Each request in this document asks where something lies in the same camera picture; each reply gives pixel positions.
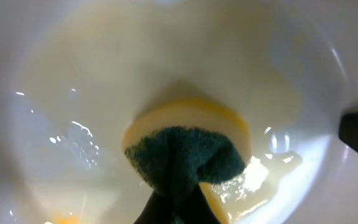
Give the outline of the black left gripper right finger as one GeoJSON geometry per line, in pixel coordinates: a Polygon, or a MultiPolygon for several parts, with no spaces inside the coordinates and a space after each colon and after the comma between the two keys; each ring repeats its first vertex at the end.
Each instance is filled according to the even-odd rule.
{"type": "Polygon", "coordinates": [[[197,185],[183,204],[183,221],[185,224],[220,224],[210,209],[206,197],[197,185]]]}

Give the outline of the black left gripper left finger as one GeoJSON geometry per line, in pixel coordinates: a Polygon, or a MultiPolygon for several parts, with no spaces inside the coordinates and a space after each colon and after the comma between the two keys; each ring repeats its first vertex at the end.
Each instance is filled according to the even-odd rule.
{"type": "Polygon", "coordinates": [[[170,224],[172,213],[172,201],[153,191],[134,224],[170,224]]]}

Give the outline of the white plate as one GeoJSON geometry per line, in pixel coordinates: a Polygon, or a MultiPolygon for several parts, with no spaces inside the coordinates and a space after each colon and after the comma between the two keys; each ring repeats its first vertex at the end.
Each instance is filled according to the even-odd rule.
{"type": "Polygon", "coordinates": [[[186,97],[248,127],[227,223],[358,223],[358,1],[0,1],[0,223],[134,222],[125,130],[186,97]]]}

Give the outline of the yellow green scrub sponge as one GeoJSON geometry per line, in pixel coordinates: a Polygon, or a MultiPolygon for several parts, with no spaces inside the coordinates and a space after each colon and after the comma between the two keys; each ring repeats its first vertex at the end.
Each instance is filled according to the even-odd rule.
{"type": "Polygon", "coordinates": [[[183,204],[199,185],[221,223],[227,217],[208,189],[241,174],[249,160],[249,131],[233,110],[213,101],[176,100],[137,118],[122,148],[139,176],[172,201],[170,223],[183,221],[183,204]]]}

